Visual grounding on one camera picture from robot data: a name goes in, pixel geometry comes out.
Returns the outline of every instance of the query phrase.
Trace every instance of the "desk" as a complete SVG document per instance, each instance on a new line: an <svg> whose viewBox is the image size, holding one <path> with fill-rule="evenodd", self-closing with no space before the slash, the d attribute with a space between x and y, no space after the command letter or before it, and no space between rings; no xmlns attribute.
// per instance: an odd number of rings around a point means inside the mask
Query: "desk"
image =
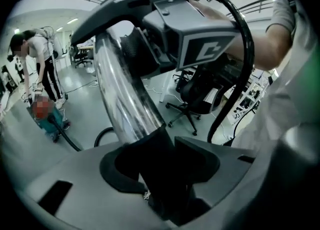
<svg viewBox="0 0 320 230"><path fill-rule="evenodd" d="M78 47L79 50L90 50L93 49L93 46L86 46L86 47Z"/></svg>

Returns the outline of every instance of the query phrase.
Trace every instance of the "gray floor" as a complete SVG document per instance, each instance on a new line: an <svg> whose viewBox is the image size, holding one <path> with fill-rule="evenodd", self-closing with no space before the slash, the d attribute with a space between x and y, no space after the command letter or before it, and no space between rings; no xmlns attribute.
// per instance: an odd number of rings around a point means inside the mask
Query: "gray floor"
<svg viewBox="0 0 320 230"><path fill-rule="evenodd" d="M156 91L160 91L163 78L163 76L157 76L151 79L147 82L148 88L152 87ZM59 79L64 89L70 91L96 78L87 73L86 68L68 67L59 72ZM67 135L83 149L92 148L100 131L111 126L99 88L90 87L90 85L69 93L69 99L64 106L65 116L71 121L71 127L66 131ZM174 87L171 87L169 92L178 95L175 93ZM164 102L160 103L160 94L156 94L152 90L148 93L166 123L179 113L173 108L167 109L165 107L166 102L180 104L174 96L167 95ZM176 121L173 128L167 127L167 131L172 140L175 136L189 136L206 140L213 121L214 117L211 114L203 115L200 121L195 119L198 128L197 137L192 135L192 126L185 116ZM24 189L35 177L50 169L68 154L75 152L62 137L58 143L53 144L34 123L21 100L17 101L7 112L2 123L3 160L18 189ZM231 132L228 122L224 122L224 128L227 136L227 133ZM116 140L116 135L110 133L101 140L101 144L108 144ZM223 129L219 127L212 142L221 144L225 141Z"/></svg>

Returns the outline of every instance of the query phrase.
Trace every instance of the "black office chair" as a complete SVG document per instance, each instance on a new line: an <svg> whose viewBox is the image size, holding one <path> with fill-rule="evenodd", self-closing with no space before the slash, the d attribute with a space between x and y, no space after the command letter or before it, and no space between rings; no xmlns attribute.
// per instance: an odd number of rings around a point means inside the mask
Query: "black office chair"
<svg viewBox="0 0 320 230"><path fill-rule="evenodd" d="M191 115L195 115L197 120L200 120L201 114L208 114L215 110L221 103L223 94L236 84L242 66L242 61L232 60L226 54L221 55L214 62L214 67L212 63L199 66L191 80L180 87L180 95L184 103L179 106L172 103L165 105L167 108L174 107L181 111L169 122L168 127L172 127L176 120L185 115L194 129L192 134L196 136L198 131ZM211 91L214 95L212 102L204 101Z"/></svg>
<svg viewBox="0 0 320 230"><path fill-rule="evenodd" d="M74 49L74 62L75 62L75 68L77 66L79 66L80 64L83 64L84 66L86 66L86 64L90 63L92 64L92 61L89 60L88 58L88 54L87 52L84 52L84 53L79 53L79 49L77 46L74 46L73 47Z"/></svg>

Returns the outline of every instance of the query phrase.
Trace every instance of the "ceiling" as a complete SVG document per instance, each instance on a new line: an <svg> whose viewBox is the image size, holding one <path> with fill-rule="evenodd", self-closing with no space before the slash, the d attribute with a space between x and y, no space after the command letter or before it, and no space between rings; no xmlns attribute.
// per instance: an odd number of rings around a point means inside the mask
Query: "ceiling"
<svg viewBox="0 0 320 230"><path fill-rule="evenodd" d="M25 31L44 26L52 26L54 30L63 27L61 31L74 31L88 13L88 11L83 10L51 9L28 12L12 17L7 20L2 31L0 55L8 52L10 39L14 35L16 28L19 28L20 31ZM67 24L68 21L74 18L79 18L79 20Z"/></svg>

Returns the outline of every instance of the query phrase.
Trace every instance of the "black cable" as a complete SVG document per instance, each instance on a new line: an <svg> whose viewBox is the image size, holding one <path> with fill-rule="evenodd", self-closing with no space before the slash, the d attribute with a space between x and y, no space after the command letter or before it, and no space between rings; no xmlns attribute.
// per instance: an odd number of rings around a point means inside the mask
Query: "black cable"
<svg viewBox="0 0 320 230"><path fill-rule="evenodd" d="M101 132L99 133L99 135L96 137L95 141L94 141L94 147L98 147L99 144L100 144L101 138L102 138L106 133L108 133L108 132L110 132L110 131L113 131L113 130L114 130L114 128L109 127L109 128L105 128L103 131L101 131Z"/></svg>
<svg viewBox="0 0 320 230"><path fill-rule="evenodd" d="M82 87L84 87L84 86L89 85L90 83L92 83L92 82L94 82L94 81L95 81L95 80L92 80L92 81L90 81L90 82L88 82L88 83L86 83L86 84L82 85L81 87L78 87L78 88L76 88L76 89L73 89L73 90L67 91L67 92L65 92L65 93L66 93L66 94L71 93L71 92L73 92L73 91L75 91L75 90L78 90L78 89L80 89L80 88L82 88Z"/></svg>
<svg viewBox="0 0 320 230"><path fill-rule="evenodd" d="M234 131L233 131L233 138L236 137L236 130L237 130L237 127L240 123L240 121L242 121L242 119L250 112L250 111L253 111L254 109L256 109L257 107L259 106L259 103L257 102L250 110L248 110L244 116L242 116L242 118L237 122L236 126L234 127Z"/></svg>
<svg viewBox="0 0 320 230"><path fill-rule="evenodd" d="M235 22L239 26L239 30L242 36L243 48L244 48L244 57L243 57L243 67L241 74L239 76L238 82L229 97L228 101L216 117L215 121L212 123L208 136L207 142L211 143L212 137L216 132L219 125L222 123L223 119L227 116L228 112L232 109L233 105L236 103L238 97L240 96L242 90L246 86L250 74L252 72L254 57L255 57L255 49L254 49L254 41L252 39L252 35L250 29L246 23L246 21L242 18L240 11L235 7L235 5L229 0L216 0L222 3L232 14L235 19Z"/></svg>
<svg viewBox="0 0 320 230"><path fill-rule="evenodd" d="M57 130L59 131L59 133L64 137L64 139L68 142L68 144L77 152L82 151L79 147L77 147L72 141L71 139L66 135L66 133L64 132L64 130L60 127L60 125L56 122L56 119L53 115L50 115L48 117L48 122L52 123Z"/></svg>

